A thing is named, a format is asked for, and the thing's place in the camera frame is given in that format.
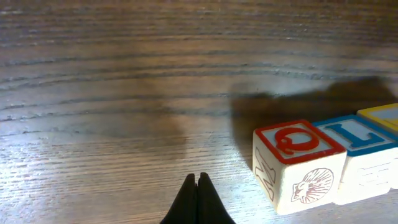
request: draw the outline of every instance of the shell illustration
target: shell illustration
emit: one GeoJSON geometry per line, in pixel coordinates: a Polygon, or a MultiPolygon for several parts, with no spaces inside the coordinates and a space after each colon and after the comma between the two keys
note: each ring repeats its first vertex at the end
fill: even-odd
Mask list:
{"type": "Polygon", "coordinates": [[[300,183],[293,185],[292,202],[312,203],[321,199],[333,184],[333,173],[330,169],[317,168],[307,173],[300,183]]]}

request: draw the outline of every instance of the yellow border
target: yellow border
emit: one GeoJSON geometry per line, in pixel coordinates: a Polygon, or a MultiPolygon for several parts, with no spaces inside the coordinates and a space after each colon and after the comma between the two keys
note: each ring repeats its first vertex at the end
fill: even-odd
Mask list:
{"type": "Polygon", "coordinates": [[[393,103],[390,105],[384,105],[384,106],[377,106],[373,108],[368,108],[368,109],[363,109],[359,110],[357,114],[363,116],[364,118],[370,119],[371,121],[375,121],[381,125],[383,125],[385,128],[389,128],[390,130],[393,130],[393,132],[398,132],[398,126],[384,120],[384,119],[379,119],[370,113],[375,112],[375,111],[380,111],[380,110],[385,110],[385,109],[391,109],[391,108],[398,108],[398,103],[393,103]]]}

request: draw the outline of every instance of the black pointed object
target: black pointed object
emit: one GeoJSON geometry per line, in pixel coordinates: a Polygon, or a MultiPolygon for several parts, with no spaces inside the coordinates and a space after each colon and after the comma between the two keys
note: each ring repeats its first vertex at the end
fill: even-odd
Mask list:
{"type": "Polygon", "coordinates": [[[235,224],[211,183],[209,175],[201,173],[198,185],[195,175],[188,174],[169,212],[160,224],[235,224]]]}
{"type": "Polygon", "coordinates": [[[198,224],[235,224],[211,183],[207,173],[198,180],[198,224]]]}
{"type": "Polygon", "coordinates": [[[197,185],[195,183],[195,174],[188,174],[169,212],[167,212],[160,224],[196,224],[196,215],[197,185]]]}

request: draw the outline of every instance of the toy block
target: toy block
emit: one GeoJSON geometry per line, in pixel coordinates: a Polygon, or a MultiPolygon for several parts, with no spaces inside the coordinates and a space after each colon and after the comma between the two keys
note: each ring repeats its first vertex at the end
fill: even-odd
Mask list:
{"type": "Polygon", "coordinates": [[[253,173],[280,215],[333,201],[346,150],[306,120],[253,133],[253,173]]]}
{"type": "Polygon", "coordinates": [[[347,150],[335,203],[344,205],[388,193],[396,137],[356,115],[313,123],[347,150]]]}
{"type": "Polygon", "coordinates": [[[359,110],[357,115],[398,135],[398,103],[359,110]]]}
{"type": "MultiPolygon", "coordinates": [[[[357,115],[398,136],[398,103],[359,110],[357,115]]],[[[390,185],[398,189],[398,154],[393,157],[390,185]]]]}

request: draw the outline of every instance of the wooden table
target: wooden table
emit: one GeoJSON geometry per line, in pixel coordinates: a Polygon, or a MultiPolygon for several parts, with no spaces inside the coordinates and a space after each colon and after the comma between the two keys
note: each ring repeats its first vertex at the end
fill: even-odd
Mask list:
{"type": "Polygon", "coordinates": [[[191,172],[236,223],[397,223],[278,216],[250,168],[254,128],[397,101],[397,1],[185,2],[0,2],[0,223],[158,223],[191,172]]]}

